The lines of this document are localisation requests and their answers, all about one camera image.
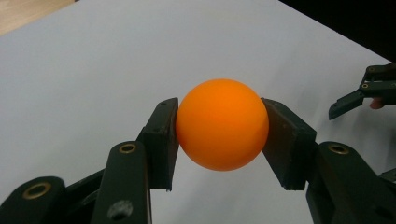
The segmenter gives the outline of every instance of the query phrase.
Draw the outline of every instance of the wooden floor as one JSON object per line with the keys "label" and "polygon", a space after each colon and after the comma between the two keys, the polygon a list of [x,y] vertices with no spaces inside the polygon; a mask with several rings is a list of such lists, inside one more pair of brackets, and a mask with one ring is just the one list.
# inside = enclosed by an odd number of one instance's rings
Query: wooden floor
{"label": "wooden floor", "polygon": [[75,0],[0,0],[0,35],[74,2]]}

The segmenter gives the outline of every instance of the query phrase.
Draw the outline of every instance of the white table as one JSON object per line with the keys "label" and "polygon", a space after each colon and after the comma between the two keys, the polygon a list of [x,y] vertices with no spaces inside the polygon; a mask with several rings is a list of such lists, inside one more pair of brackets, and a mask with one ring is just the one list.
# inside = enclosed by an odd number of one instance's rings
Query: white table
{"label": "white table", "polygon": [[[68,186],[104,168],[157,103],[214,77],[285,104],[379,174],[396,167],[395,107],[327,116],[386,63],[275,0],[80,1],[0,37],[0,201],[38,176]],[[304,192],[283,190],[262,154],[220,173],[180,150],[173,185],[151,191],[153,223],[312,223]]]}

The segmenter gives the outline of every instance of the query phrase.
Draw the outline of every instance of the ping pong ball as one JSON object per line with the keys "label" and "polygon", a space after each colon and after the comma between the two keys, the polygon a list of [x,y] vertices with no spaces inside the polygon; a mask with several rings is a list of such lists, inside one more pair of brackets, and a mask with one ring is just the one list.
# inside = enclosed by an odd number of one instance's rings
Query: ping pong ball
{"label": "ping pong ball", "polygon": [[210,170],[231,171],[251,162],[262,151],[268,129],[260,96],[231,79],[196,86],[177,111],[177,140],[190,159]]}

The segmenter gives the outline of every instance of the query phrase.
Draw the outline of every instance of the brass screw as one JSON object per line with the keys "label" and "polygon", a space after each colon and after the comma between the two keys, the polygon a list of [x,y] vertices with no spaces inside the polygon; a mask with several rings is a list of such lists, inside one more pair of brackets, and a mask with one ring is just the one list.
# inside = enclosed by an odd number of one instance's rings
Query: brass screw
{"label": "brass screw", "polygon": [[120,153],[124,153],[124,154],[132,153],[135,150],[136,150],[135,144],[125,144],[120,147]]}
{"label": "brass screw", "polygon": [[340,155],[346,155],[349,153],[349,150],[347,148],[338,145],[329,146],[329,150]]}
{"label": "brass screw", "polygon": [[43,196],[44,194],[46,194],[50,190],[50,188],[51,188],[51,184],[48,182],[42,182],[42,183],[35,184],[35,185],[31,186],[30,188],[28,188],[22,194],[22,198],[24,198],[26,200],[32,200],[32,199],[39,198],[39,197]]}

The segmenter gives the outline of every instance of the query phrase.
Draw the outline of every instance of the screw hole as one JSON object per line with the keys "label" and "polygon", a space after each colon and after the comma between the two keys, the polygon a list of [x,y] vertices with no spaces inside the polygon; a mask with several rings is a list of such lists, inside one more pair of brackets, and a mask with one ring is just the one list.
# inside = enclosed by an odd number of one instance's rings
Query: screw hole
{"label": "screw hole", "polygon": [[340,155],[346,155],[349,153],[349,150],[347,148],[341,147],[341,146],[329,146],[330,151],[335,152]]}
{"label": "screw hole", "polygon": [[48,182],[42,182],[35,184],[28,188],[23,194],[22,197],[26,200],[32,200],[39,198],[46,194],[50,190],[51,184]]}
{"label": "screw hole", "polygon": [[120,153],[128,154],[128,153],[134,152],[135,149],[136,149],[135,144],[125,144],[120,147]]}
{"label": "screw hole", "polygon": [[132,207],[132,202],[128,200],[121,200],[113,203],[107,211],[107,217],[113,221],[120,221],[129,217],[134,208]]}

